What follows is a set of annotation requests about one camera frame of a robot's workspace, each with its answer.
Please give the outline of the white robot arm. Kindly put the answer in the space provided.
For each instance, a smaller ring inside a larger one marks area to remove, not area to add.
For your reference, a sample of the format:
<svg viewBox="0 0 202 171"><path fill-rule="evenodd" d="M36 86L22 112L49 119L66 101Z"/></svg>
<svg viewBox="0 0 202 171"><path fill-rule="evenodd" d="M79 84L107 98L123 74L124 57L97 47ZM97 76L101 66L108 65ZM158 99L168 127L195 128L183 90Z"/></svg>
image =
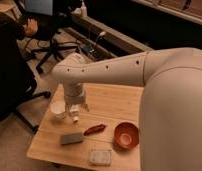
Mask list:
<svg viewBox="0 0 202 171"><path fill-rule="evenodd" d="M72 53L52 73L71 104L83 99L84 83L141 87L141 171L202 171L202 50L153 50L91 63Z"/></svg>

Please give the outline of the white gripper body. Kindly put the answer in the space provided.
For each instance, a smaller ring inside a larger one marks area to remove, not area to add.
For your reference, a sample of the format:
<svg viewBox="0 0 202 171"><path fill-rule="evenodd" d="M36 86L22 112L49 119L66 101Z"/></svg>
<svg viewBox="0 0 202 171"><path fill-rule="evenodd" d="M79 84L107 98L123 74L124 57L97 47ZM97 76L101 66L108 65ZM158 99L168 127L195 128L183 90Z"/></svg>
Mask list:
<svg viewBox="0 0 202 171"><path fill-rule="evenodd" d="M78 116L80 114L80 108L84 108L86 111L89 110L88 104L86 102L85 91L76 96L68 96L67 94L65 94L64 100L65 100L65 111L70 116Z"/></svg>

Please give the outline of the person's hand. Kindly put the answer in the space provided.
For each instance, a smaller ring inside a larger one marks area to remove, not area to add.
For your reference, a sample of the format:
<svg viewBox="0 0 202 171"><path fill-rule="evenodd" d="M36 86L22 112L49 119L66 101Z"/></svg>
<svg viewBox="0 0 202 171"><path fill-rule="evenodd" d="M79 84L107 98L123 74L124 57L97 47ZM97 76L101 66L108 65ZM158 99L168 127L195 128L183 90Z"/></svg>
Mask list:
<svg viewBox="0 0 202 171"><path fill-rule="evenodd" d="M27 23L24 25L25 34L27 36L34 35L38 30L38 24L35 19L28 19Z"/></svg>

